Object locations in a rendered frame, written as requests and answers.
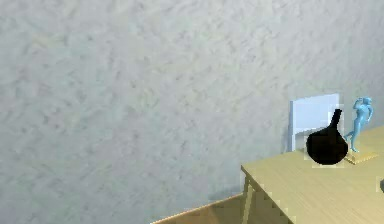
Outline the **blue human figure statue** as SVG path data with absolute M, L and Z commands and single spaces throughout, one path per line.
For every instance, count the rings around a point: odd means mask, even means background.
M 360 152 L 355 146 L 357 137 L 373 116 L 374 109 L 372 107 L 372 99 L 370 97 L 358 98 L 353 105 L 353 109 L 356 111 L 356 118 L 353 121 L 353 129 L 345 134 L 343 138 L 350 148 L 350 152 L 345 159 L 353 165 L 356 165 L 373 159 L 377 157 L 378 154 L 372 151 Z

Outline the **pale blue flat panel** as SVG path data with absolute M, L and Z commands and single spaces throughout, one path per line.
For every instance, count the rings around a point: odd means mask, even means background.
M 289 104 L 288 151 L 296 150 L 296 135 L 326 127 L 339 107 L 338 93 L 291 100 Z

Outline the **black round vase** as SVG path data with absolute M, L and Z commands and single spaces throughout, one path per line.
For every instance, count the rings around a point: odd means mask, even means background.
M 335 109 L 330 124 L 307 138 L 307 154 L 320 165 L 335 165 L 348 153 L 348 144 L 338 131 L 341 114 L 341 109 Z

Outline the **light wooden table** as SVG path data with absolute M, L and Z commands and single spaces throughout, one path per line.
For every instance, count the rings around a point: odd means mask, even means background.
M 378 156 L 321 166 L 297 150 L 243 164 L 241 224 L 384 224 L 384 126 L 360 143 Z

